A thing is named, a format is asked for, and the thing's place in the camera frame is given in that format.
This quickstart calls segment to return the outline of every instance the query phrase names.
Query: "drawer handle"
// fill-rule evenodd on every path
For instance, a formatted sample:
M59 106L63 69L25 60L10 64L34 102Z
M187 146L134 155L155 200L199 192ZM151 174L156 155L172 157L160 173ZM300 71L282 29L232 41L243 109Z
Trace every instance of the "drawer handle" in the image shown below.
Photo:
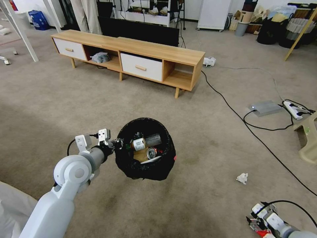
M74 52L74 50L71 48L65 48L65 50L70 51L70 52Z
M144 68L144 67L142 67L142 66L139 66L139 65L137 65L137 64L135 65L135 67L138 68L138 69L140 69L140 70L146 71L146 68Z

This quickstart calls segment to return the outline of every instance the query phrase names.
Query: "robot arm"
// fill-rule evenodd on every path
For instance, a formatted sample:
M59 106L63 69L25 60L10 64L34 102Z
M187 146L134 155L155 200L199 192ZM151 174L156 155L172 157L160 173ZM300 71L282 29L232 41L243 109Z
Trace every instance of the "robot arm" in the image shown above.
M115 149L121 149L123 141L109 141L110 130L98 132L99 143L92 145L89 135L75 137L78 155L61 159L54 169L57 183L44 194L35 206L20 238L62 238L74 213L74 198L85 190L99 174L99 167Z
M277 215L275 205L256 204L252 208L250 217L247 217L249 226L264 238L317 238L309 231L299 231L294 226L283 221Z

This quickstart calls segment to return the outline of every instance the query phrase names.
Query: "beige plastic stool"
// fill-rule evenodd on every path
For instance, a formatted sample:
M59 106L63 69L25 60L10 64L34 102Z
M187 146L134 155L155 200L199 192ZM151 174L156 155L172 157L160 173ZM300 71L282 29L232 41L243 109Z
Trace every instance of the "beige plastic stool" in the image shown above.
M317 164L317 129L315 121L317 120L317 112L303 120L301 123L294 125L293 129L298 132L301 142L302 135L305 136L306 143L302 144L299 156L312 164Z

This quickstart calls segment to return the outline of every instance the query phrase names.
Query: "bottle label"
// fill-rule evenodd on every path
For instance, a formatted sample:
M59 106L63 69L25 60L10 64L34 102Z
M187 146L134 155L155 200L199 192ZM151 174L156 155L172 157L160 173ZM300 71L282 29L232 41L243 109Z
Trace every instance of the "bottle label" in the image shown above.
M137 139L133 141L134 149L135 150L142 150L145 149L145 141L144 138Z

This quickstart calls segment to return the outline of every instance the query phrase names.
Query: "gray bin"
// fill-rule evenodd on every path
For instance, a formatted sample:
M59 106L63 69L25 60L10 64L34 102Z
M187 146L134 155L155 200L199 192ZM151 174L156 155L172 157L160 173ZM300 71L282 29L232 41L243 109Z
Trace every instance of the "gray bin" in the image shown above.
M249 23L238 23L237 29L235 30L235 35L236 36L243 36L247 27L248 27Z

